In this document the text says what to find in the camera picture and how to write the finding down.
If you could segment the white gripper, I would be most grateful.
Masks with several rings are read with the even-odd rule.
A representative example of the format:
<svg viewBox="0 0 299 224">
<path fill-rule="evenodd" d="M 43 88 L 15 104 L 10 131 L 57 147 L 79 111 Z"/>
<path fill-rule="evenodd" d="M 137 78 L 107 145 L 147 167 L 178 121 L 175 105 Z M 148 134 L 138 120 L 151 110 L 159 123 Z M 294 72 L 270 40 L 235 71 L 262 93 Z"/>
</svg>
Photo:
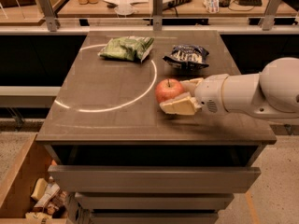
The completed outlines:
<svg viewBox="0 0 299 224">
<path fill-rule="evenodd" d="M 165 114 L 194 115 L 198 110 L 211 115 L 224 115 L 227 113 L 223 104 L 222 90 L 228 74 L 213 75 L 182 80 L 181 85 L 186 92 L 160 103 Z"/>
</svg>

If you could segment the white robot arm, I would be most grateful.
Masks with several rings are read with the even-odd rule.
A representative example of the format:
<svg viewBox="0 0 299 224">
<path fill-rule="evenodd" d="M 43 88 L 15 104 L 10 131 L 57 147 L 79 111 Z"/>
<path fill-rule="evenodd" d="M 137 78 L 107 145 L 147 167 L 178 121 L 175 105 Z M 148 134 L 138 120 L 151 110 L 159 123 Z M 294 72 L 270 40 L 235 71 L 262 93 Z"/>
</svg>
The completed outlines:
<svg viewBox="0 0 299 224">
<path fill-rule="evenodd" d="M 166 114 L 243 113 L 256 119 L 299 123 L 299 59 L 279 58 L 262 72 L 213 75 L 181 82 L 184 92 L 159 103 Z"/>
</svg>

